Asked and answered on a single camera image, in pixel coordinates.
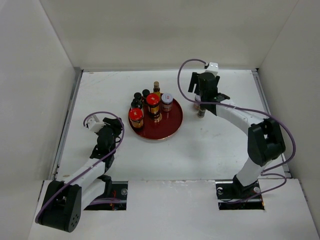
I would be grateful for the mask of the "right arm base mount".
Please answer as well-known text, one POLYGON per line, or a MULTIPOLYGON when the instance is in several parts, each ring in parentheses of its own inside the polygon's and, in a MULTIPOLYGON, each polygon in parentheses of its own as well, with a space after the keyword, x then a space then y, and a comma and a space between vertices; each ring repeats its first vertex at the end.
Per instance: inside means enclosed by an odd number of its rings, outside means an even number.
POLYGON ((242 186, 238 180, 217 180, 215 182, 219 210, 264 210, 258 180, 249 186, 242 186))

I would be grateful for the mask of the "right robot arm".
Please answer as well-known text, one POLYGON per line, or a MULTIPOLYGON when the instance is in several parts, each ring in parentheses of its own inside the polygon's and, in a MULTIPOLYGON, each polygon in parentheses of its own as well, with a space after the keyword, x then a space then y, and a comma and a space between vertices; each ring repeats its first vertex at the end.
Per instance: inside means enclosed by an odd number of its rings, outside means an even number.
POLYGON ((235 105, 229 96, 218 91, 219 80, 220 77, 211 72, 193 72, 188 92, 200 97, 201 109, 230 122, 246 134, 248 159, 233 177, 231 189, 236 197, 243 198, 269 162, 277 159, 286 146, 276 120, 265 112, 235 105))

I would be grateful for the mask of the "white lid sauce jar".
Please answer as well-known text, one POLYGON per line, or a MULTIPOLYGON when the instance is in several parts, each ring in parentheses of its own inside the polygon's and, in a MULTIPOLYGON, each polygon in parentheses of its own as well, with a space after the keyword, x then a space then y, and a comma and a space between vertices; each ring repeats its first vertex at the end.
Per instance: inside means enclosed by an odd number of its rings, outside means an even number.
POLYGON ((162 103, 162 110, 164 112, 170 112, 173 106, 173 96, 170 93, 163 93, 161 95, 161 103, 162 103))

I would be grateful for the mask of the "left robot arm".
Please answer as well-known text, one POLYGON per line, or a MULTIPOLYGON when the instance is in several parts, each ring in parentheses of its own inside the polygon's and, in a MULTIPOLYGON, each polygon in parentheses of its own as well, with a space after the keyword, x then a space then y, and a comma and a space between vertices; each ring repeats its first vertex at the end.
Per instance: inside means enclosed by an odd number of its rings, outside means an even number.
POLYGON ((122 120, 115 116, 99 121, 91 115, 85 119, 84 126, 97 135, 96 145, 79 170, 48 184, 41 209, 35 217, 35 223, 39 225, 71 233, 87 207, 123 203, 112 192, 112 179, 106 175, 124 137, 122 120))

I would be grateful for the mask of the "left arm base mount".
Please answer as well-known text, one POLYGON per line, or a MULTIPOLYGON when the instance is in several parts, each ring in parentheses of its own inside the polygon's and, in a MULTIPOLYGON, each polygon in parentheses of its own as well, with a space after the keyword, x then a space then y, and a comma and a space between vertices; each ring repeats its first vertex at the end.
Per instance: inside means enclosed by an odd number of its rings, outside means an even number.
POLYGON ((85 211, 125 211, 129 184, 127 181, 113 181, 110 176, 103 175, 98 179, 105 183, 104 192, 93 200, 85 211))

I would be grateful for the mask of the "red lid jar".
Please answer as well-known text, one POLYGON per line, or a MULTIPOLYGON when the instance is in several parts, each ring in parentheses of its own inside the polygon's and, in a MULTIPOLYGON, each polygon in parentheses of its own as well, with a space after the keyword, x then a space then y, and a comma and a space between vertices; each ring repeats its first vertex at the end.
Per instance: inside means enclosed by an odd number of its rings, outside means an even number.
POLYGON ((160 111, 160 97, 155 93, 150 93, 146 97, 146 103, 148 108, 148 114, 150 118, 158 123, 162 119, 161 111, 160 111))
POLYGON ((141 131, 144 128, 144 114, 140 108, 130 109, 128 118, 134 130, 141 131))

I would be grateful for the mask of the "black cap spice bottle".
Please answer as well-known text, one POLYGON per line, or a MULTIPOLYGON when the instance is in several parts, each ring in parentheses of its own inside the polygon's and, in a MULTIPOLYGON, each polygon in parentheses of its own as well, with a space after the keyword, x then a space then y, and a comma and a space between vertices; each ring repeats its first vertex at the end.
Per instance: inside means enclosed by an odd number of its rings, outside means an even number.
POLYGON ((140 102, 142 101, 142 94, 140 92, 135 92, 133 97, 140 102))
POLYGON ((146 102, 146 99, 149 96, 149 94, 150 94, 150 91, 148 89, 144 89, 142 91, 142 100, 143 100, 144 103, 146 102))

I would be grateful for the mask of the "yellow label brown bottle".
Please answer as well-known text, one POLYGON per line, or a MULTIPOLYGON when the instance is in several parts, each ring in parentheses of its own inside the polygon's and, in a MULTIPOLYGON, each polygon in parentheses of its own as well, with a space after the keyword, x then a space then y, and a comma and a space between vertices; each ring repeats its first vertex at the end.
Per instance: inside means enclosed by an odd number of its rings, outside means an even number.
POLYGON ((155 95, 157 95, 159 97, 159 99, 161 98, 161 92, 160 92, 160 84, 158 81, 155 81, 153 83, 153 93, 155 95))

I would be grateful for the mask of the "white shaker black cap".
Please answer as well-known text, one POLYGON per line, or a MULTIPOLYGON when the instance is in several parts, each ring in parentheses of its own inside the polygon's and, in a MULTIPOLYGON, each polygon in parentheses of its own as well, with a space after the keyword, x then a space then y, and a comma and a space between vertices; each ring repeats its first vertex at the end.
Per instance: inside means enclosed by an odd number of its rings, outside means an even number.
POLYGON ((140 109, 141 111, 143 111, 143 104, 140 100, 134 98, 130 104, 130 109, 140 109))

